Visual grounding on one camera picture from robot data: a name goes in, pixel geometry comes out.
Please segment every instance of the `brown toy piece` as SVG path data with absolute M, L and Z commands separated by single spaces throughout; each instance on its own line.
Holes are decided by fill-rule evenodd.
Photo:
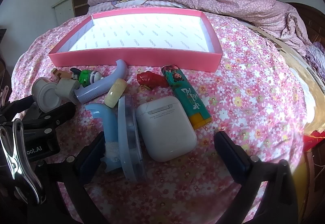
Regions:
M 51 73 L 53 75 L 56 75 L 59 79 L 61 79 L 61 78 L 71 79 L 72 78 L 71 73 L 68 73 L 68 72 L 65 72 L 65 71 L 62 71 L 62 70 L 58 70 L 57 68 L 53 68 Z

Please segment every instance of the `airpods case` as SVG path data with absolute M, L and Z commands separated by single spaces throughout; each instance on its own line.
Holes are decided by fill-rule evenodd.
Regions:
M 194 149 L 196 134 L 179 100 L 162 97 L 136 110 L 147 151 L 157 162 L 166 162 Z

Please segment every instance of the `floral bedsheet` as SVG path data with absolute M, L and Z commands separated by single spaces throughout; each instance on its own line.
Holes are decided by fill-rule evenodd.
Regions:
M 196 148 L 174 160 L 155 162 L 143 145 L 148 178 L 145 183 L 129 183 L 123 172 L 104 173 L 102 165 L 85 188 L 110 223 L 215 223 L 239 190 L 214 149 L 213 135 L 218 130 L 225 130 L 249 155 L 255 154 L 263 161 L 287 159 L 292 170 L 299 162 L 306 122 L 299 82 L 269 40 L 234 18 L 206 15 L 224 52 L 220 66 L 215 73 L 182 71 L 213 121 L 196 130 Z M 55 80 L 48 52 L 86 16 L 71 19 L 34 41 L 14 68 L 11 101 L 29 96 L 33 82 L 41 76 Z M 104 76 L 115 70 L 115 66 L 80 68 L 98 70 Z M 141 99 L 149 101 L 173 94 L 169 88 L 140 88 L 136 75 L 147 70 L 160 74 L 157 67 L 128 67 L 127 92 L 136 107 Z M 103 101 L 104 96 L 100 96 L 89 103 Z M 84 105 L 78 105 L 75 117 L 57 129 L 61 152 L 47 161 L 60 162 L 68 155 L 77 155 L 101 130 L 101 120 L 93 119 Z M 61 187 L 72 216 L 78 219 Z M 262 194 L 263 188 L 246 220 L 253 217 Z

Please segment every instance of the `headboard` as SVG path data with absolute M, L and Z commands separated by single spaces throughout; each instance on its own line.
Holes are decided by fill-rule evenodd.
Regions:
M 325 15 L 311 6 L 288 2 L 294 6 L 306 25 L 308 38 L 313 42 L 320 42 L 325 47 Z

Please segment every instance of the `cream-colored wooden block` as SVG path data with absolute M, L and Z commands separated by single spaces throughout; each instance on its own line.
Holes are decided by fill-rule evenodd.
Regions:
M 122 96 L 126 87 L 127 87 L 127 82 L 121 78 L 118 78 L 104 99 L 105 105 L 110 108 L 114 108 L 116 103 L 119 101 L 120 97 Z

